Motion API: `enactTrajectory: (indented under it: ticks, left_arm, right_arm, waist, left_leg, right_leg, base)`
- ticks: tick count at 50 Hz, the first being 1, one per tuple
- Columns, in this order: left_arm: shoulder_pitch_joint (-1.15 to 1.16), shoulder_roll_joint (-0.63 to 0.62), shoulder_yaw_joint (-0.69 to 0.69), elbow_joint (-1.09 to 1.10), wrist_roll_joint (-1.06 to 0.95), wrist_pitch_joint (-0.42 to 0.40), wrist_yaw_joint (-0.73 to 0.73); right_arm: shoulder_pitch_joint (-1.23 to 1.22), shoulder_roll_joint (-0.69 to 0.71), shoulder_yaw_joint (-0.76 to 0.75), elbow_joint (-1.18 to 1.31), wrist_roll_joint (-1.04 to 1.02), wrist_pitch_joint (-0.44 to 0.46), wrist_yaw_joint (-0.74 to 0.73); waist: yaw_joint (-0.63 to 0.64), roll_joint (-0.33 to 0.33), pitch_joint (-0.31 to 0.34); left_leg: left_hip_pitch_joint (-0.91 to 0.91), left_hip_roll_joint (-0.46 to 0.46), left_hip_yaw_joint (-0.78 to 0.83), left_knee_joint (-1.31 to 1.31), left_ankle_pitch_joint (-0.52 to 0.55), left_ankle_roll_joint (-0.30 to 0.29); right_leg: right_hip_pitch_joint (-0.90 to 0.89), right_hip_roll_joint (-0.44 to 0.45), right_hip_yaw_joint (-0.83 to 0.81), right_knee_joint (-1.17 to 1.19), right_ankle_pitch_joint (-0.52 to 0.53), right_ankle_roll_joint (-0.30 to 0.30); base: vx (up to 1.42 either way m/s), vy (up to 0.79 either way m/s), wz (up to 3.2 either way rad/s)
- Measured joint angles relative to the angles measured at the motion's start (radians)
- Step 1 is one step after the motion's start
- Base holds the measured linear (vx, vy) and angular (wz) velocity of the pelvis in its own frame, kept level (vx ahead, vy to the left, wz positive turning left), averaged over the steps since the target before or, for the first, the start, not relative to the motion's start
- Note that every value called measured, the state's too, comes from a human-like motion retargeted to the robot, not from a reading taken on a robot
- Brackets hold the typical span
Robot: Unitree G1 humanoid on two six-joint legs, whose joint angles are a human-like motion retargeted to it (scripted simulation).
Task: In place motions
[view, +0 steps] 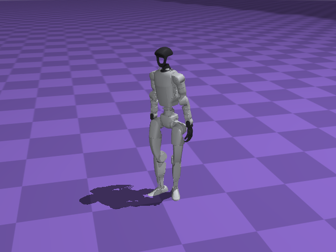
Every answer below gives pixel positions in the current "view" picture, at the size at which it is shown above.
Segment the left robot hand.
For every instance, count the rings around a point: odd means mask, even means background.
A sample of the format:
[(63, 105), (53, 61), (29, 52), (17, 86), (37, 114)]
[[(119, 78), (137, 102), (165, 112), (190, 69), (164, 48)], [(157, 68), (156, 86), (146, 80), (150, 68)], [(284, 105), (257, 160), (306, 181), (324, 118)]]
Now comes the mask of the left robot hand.
[(184, 141), (184, 142), (188, 142), (192, 138), (192, 136), (193, 136), (192, 126), (193, 126), (193, 124), (190, 125), (190, 122), (186, 121), (187, 135), (186, 135), (186, 137), (184, 139), (187, 139), (187, 140)]

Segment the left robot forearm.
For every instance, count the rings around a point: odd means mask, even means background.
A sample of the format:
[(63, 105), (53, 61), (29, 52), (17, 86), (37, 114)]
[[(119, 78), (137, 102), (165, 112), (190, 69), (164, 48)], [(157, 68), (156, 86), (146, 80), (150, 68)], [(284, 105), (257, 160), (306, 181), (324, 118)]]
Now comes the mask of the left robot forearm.
[(186, 97), (186, 103), (187, 105), (182, 106), (182, 110), (184, 112), (184, 119), (185, 119), (185, 123), (186, 121), (190, 122), (190, 125), (193, 124), (193, 119), (192, 119), (192, 115), (191, 115), (191, 110), (190, 110), (190, 103), (188, 98)]

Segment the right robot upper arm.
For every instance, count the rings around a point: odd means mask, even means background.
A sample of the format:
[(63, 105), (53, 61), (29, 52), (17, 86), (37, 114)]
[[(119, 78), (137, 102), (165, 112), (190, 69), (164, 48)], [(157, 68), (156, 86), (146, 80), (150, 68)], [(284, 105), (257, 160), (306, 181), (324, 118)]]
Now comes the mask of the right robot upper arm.
[[(156, 70), (155, 70), (156, 71)], [(149, 97), (153, 100), (157, 100), (157, 95), (156, 95), (156, 89), (155, 89), (155, 84), (154, 84), (154, 73), (155, 71), (150, 72), (149, 76), (151, 79), (151, 87), (153, 89), (153, 91), (150, 92)]]

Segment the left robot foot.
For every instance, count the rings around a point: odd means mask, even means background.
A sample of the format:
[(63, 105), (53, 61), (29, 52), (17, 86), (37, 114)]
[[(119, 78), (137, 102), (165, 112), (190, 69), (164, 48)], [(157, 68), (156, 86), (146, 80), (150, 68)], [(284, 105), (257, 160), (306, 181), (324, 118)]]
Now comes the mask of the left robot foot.
[(172, 200), (174, 200), (174, 201), (179, 201), (180, 200), (180, 194), (179, 194), (178, 187), (177, 187), (177, 189), (176, 189), (176, 187), (175, 187), (175, 189), (173, 189), (173, 187), (172, 187)]

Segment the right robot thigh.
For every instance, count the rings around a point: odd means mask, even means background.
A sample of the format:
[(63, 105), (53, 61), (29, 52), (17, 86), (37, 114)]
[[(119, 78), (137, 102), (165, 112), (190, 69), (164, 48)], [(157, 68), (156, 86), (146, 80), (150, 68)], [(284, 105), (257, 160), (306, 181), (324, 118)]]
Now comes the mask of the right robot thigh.
[(164, 162), (167, 158), (167, 155), (164, 151), (160, 151), (162, 141), (162, 134), (160, 129), (164, 127), (160, 122), (160, 117), (156, 117), (151, 120), (149, 129), (149, 142), (153, 156), (156, 157), (157, 161)]

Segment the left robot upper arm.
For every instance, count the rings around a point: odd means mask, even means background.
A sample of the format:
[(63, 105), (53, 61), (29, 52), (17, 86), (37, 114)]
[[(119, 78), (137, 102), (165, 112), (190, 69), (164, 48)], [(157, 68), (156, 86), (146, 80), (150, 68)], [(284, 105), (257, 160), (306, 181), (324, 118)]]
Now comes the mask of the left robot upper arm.
[(179, 100), (179, 104), (181, 106), (183, 105), (187, 105), (186, 103), (186, 87), (185, 87), (185, 77), (183, 74), (181, 73), (173, 73), (171, 75), (173, 82), (176, 84), (180, 98)]

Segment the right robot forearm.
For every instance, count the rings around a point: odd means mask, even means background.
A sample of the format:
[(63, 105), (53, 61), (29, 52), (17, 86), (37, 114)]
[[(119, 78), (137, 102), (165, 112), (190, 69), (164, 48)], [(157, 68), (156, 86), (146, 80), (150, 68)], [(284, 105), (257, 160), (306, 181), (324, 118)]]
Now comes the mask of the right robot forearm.
[[(150, 98), (151, 101), (151, 113), (154, 115), (154, 118), (156, 118), (158, 115), (158, 99), (157, 100), (153, 100)], [(150, 113), (150, 114), (151, 114)]]

